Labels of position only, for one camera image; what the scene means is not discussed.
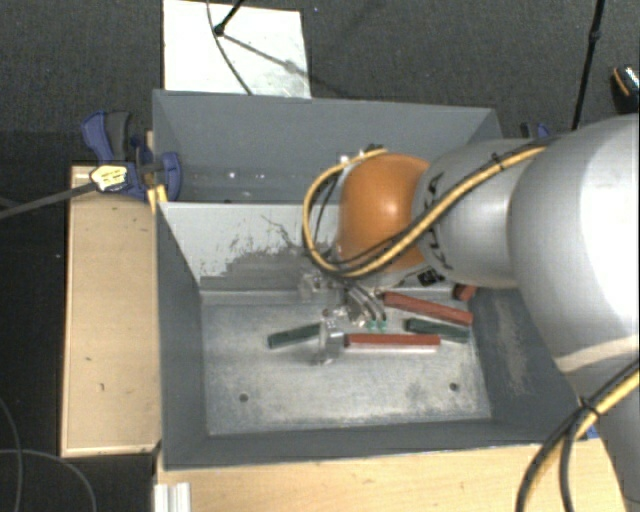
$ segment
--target black cable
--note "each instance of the black cable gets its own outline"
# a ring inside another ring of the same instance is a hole
[[[596,395],[592,398],[585,400],[581,399],[582,408],[580,413],[576,417],[573,424],[567,430],[564,437],[564,444],[562,445],[562,453],[560,455],[560,494],[562,496],[562,503],[566,512],[575,512],[573,507],[573,500],[571,498],[571,489],[569,488],[569,460],[571,458],[571,449],[575,442],[575,437],[580,425],[584,422],[586,417],[590,413],[594,413],[598,419],[600,419],[600,413],[596,409],[598,402],[602,401],[607,395],[609,395],[620,383],[629,377],[633,372],[637,371],[640,367],[640,360],[636,360],[624,368],[621,372],[608,381]]]
[[[43,206],[50,206],[52,204],[56,204],[61,201],[66,201],[68,199],[81,196],[88,192],[94,192],[95,190],[96,190],[95,183],[93,182],[85,183],[84,185],[80,185],[79,187],[74,187],[70,190],[58,192],[57,194],[52,194],[47,197],[41,197],[40,199],[36,199],[35,201],[31,201],[29,203],[24,203],[19,206],[14,206],[13,208],[9,208],[7,210],[3,210],[0,212],[0,220],[8,219],[9,217],[13,217],[14,215],[20,215],[21,213],[30,212],[31,210],[37,210],[38,208],[42,208]]]
[[[333,194],[333,191],[335,190],[337,184],[338,184],[338,177],[333,176],[333,179],[331,180],[331,184],[329,185],[329,190],[324,196],[324,200],[322,201],[322,205],[320,206],[320,212],[318,213],[318,220],[316,221],[316,229],[313,233],[314,245],[318,240],[318,232],[320,231],[320,222],[322,221],[322,215],[324,214],[324,210],[327,207],[327,203],[329,202],[329,199],[331,198],[331,195]]]
[[[13,434],[13,442],[14,442],[14,445],[15,445],[15,448],[0,450],[0,455],[15,454],[16,455],[16,459],[18,461],[18,477],[17,477],[17,483],[16,483],[16,499],[15,499],[15,503],[14,503],[14,506],[13,506],[14,512],[19,512],[20,511],[20,503],[22,501],[22,492],[24,490],[24,457],[23,456],[25,454],[26,455],[32,455],[34,457],[40,457],[40,458],[44,458],[44,459],[49,459],[49,460],[52,460],[54,462],[57,462],[58,464],[62,464],[64,466],[68,467],[80,479],[82,484],[87,489],[87,493],[89,494],[89,498],[91,499],[91,510],[93,512],[98,512],[98,505],[97,505],[97,501],[96,501],[95,492],[93,491],[93,488],[91,487],[91,484],[87,480],[87,477],[82,473],[82,471],[80,471],[77,467],[75,467],[69,461],[64,460],[64,459],[62,459],[60,457],[57,457],[55,455],[51,455],[49,453],[41,452],[41,451],[38,451],[38,450],[23,449],[22,448],[22,444],[20,443],[20,436],[18,435],[18,427],[16,426],[16,422],[13,419],[13,416],[11,415],[11,411],[9,411],[9,408],[7,407],[7,404],[5,403],[5,401],[2,398],[0,398],[0,409],[2,409],[2,411],[4,412],[5,417],[7,418],[7,422],[9,423],[9,427],[11,428],[11,433]]]
[[[227,55],[227,52],[224,50],[224,48],[222,47],[222,44],[220,43],[220,40],[218,38],[218,34],[216,34],[216,27],[214,27],[213,20],[211,19],[211,9],[210,9],[211,4],[210,4],[210,0],[205,0],[205,2],[206,2],[206,6],[207,6],[207,19],[209,20],[209,28],[211,29],[211,35],[213,36],[213,40],[215,41],[216,46],[218,47],[218,51],[220,52],[220,55],[222,55],[222,58],[224,59],[225,63],[227,64],[227,67],[229,68],[229,71],[231,71],[231,73],[236,78],[238,83],[242,86],[242,88],[247,93],[247,95],[248,96],[253,96],[253,92],[251,91],[251,89],[249,89],[249,86],[242,79],[242,77],[240,76],[240,73],[238,73],[238,70],[235,68],[235,66],[233,65],[233,63],[229,59],[229,56]],[[237,11],[237,8],[240,7],[239,4],[241,4],[241,3],[242,2],[238,2],[238,4],[234,5],[233,9],[235,9]]]
[[[4,412],[5,417],[7,418],[7,422],[9,423],[9,427],[11,428],[11,434],[13,435],[13,444],[15,449],[12,450],[13,453],[16,454],[16,461],[18,462],[18,476],[16,481],[16,499],[13,505],[13,512],[20,511],[20,502],[22,501],[22,489],[24,486],[24,460],[22,457],[22,444],[20,443],[20,436],[18,435],[18,427],[16,426],[16,422],[13,420],[13,416],[11,416],[11,411],[7,407],[7,404],[4,402],[2,398],[0,398],[0,409]]]
[[[592,395],[588,399],[591,407],[603,400],[609,393],[612,392],[622,381],[629,377],[630,374],[638,370],[639,361],[636,359],[632,364],[624,368],[622,371],[617,373],[612,379],[610,379],[607,383],[604,384],[594,395]],[[531,486],[536,478],[538,471],[542,468],[545,460],[554,448],[558,445],[559,442],[567,435],[570,429],[574,425],[582,424],[582,419],[584,418],[584,414],[588,414],[590,412],[589,407],[586,405],[581,405],[575,411],[573,411],[569,416],[567,416],[562,423],[547,437],[544,441],[538,453],[536,453],[535,457],[529,463],[527,470],[525,471],[524,476],[522,477],[522,481],[520,483],[520,488],[518,489],[518,496],[516,499],[516,512],[524,512],[525,506],[527,503],[527,498],[529,496],[529,492],[531,491]]]
[[[231,21],[231,18],[235,16],[236,12],[238,12],[238,9],[240,9],[240,6],[244,3],[244,1],[245,0],[237,0],[229,13],[224,17],[224,19],[214,27],[213,30],[217,36],[224,36],[224,29],[227,27],[227,23],[229,23]]]
[[[587,92],[587,83],[589,82],[589,73],[591,72],[591,63],[593,62],[593,54],[596,50],[596,43],[600,39],[600,23],[602,21],[602,14],[604,13],[605,0],[597,0],[595,11],[593,13],[593,21],[591,22],[591,29],[589,30],[589,47],[587,48],[587,55],[584,59],[584,66],[582,68],[582,78],[580,79],[580,91],[578,92],[578,99],[576,100],[576,107],[573,112],[573,122],[571,123],[571,130],[576,130],[580,125],[580,116],[582,115],[582,105],[584,104],[585,94]]]
[[[0,455],[9,455],[9,454],[13,454],[16,453],[17,450],[0,450]],[[85,489],[87,490],[87,494],[89,495],[89,499],[91,500],[91,510],[92,512],[98,512],[98,503],[96,500],[96,494],[93,490],[93,487],[91,487],[91,484],[89,483],[89,480],[87,479],[87,477],[84,475],[84,473],[82,473],[82,471],[80,471],[76,466],[74,466],[71,462],[69,462],[68,460],[65,460],[61,457],[57,457],[56,455],[51,455],[50,453],[46,453],[46,452],[41,452],[38,450],[29,450],[29,449],[24,449],[22,450],[22,453],[25,455],[31,455],[33,457],[40,457],[41,459],[47,459],[47,460],[51,460],[53,462],[57,462],[58,464],[61,464],[67,468],[69,468],[69,470],[78,477],[78,479],[82,482],[82,484],[84,485]]]

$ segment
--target white tape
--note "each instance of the white tape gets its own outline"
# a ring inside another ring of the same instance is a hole
[[[589,348],[583,348],[555,359],[556,365],[562,373],[571,373],[584,366],[638,352],[638,335],[633,334],[628,338],[605,341]]]

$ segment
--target yellow cable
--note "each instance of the yellow cable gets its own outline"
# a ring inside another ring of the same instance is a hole
[[[636,370],[629,375],[614,391],[597,404],[595,406],[596,411],[598,411],[600,415],[606,414],[638,386],[640,386],[640,370]],[[579,439],[582,437],[596,421],[598,421],[598,415],[594,412],[589,413],[577,430],[575,438]]]
[[[509,167],[513,167],[514,165],[519,164],[523,160],[536,156],[537,154],[541,153],[545,149],[546,149],[545,147],[536,147],[536,148],[522,151],[521,153],[507,157],[500,163],[496,163],[495,165],[492,165],[491,167],[485,169],[484,171],[474,176],[471,176],[470,178],[467,178],[460,185],[458,185],[456,188],[451,190],[446,196],[444,196],[444,198],[440,201],[440,203],[438,203],[438,205],[431,212],[429,212],[429,214],[419,224],[417,224],[402,239],[396,242],[388,251],[386,251],[384,254],[382,254],[380,257],[376,258],[369,264],[348,272],[343,272],[342,275],[346,278],[354,278],[354,277],[360,277],[364,274],[380,269],[380,267],[384,266],[390,260],[395,258],[407,246],[414,243],[461,196],[463,196],[473,188],[477,187],[481,183],[485,182],[489,178],[495,176],[496,174],[504,171],[505,169],[508,169]],[[370,157],[375,155],[373,154],[373,152],[371,152],[371,153],[366,153],[365,156]],[[307,244],[307,247],[310,250],[311,257],[313,258],[313,260],[325,270],[329,270],[332,272],[339,271],[340,267],[327,262],[316,250],[315,244],[313,243],[313,239],[311,237],[311,229],[309,227],[309,206],[311,204],[311,198],[313,197],[313,194],[315,193],[315,190],[318,188],[318,186],[330,176],[338,172],[341,172],[342,169],[346,167],[346,165],[349,165],[354,161],[355,159],[348,162],[347,164],[340,164],[340,165],[334,166],[330,169],[327,169],[324,173],[322,173],[312,184],[311,188],[309,189],[309,191],[305,196],[304,203],[303,203],[302,227],[303,227],[303,236],[305,239],[305,243]]]
[[[320,174],[320,176],[318,176],[313,181],[313,183],[307,190],[307,193],[304,196],[304,201],[302,202],[302,234],[303,234],[305,243],[307,245],[307,248],[311,253],[311,257],[326,270],[336,271],[336,270],[339,270],[339,267],[336,267],[335,265],[332,265],[326,262],[319,255],[316,249],[315,243],[313,242],[313,237],[311,236],[311,227],[309,225],[310,224],[309,216],[311,214],[311,199],[313,198],[316,191],[318,190],[318,187],[320,187],[320,185],[322,185],[331,176],[341,173],[342,171],[344,171],[345,168],[347,168],[352,164],[364,162],[369,158],[382,155],[386,152],[387,152],[386,149],[375,149],[373,151],[368,151],[364,154],[355,156],[346,162],[342,162],[337,165],[334,165],[333,167],[330,167],[329,169],[324,171],[322,174]]]
[[[618,386],[609,393],[605,398],[603,398],[598,404],[594,405],[596,411],[598,411],[599,415],[604,415],[609,412],[613,407],[615,407],[618,403],[624,400],[635,388],[640,385],[640,371],[636,370],[634,373],[629,375],[625,380],[623,380]],[[595,413],[590,413],[587,415],[576,431],[576,435],[574,439],[581,438],[589,427],[595,424],[598,421],[598,415]],[[560,457],[560,452],[562,451],[562,445],[564,442],[564,438],[558,440],[553,449],[549,452],[547,457],[542,461],[542,467],[536,472],[534,477],[534,481],[532,483],[532,491],[540,482],[544,474],[547,470],[556,462],[556,460]]]

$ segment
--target clamp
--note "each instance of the clamp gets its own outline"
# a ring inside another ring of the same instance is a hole
[[[129,118],[128,112],[107,113],[99,110],[81,124],[84,142],[96,154],[100,166],[115,163],[120,169],[126,169],[117,186],[98,187],[98,190],[117,192],[139,201],[146,201],[149,186],[145,183],[143,175],[164,171],[167,198],[169,201],[177,200],[182,187],[182,168],[177,153],[163,153],[160,161],[154,162],[153,153],[141,137],[134,136],[127,140]],[[128,148],[135,152],[135,161],[127,159]]]

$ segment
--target blue clamp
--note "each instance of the blue clamp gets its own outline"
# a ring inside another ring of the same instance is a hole
[[[148,186],[144,183],[142,175],[145,172],[164,170],[167,198],[169,201],[177,200],[182,187],[182,168],[177,153],[164,153],[161,156],[162,166],[160,162],[154,164],[153,153],[141,137],[134,136],[127,141],[128,120],[129,114],[125,112],[94,112],[81,125],[85,144],[96,154],[100,165],[118,162],[127,168],[127,186],[117,193],[146,201]],[[127,142],[135,150],[135,163],[125,161]]]

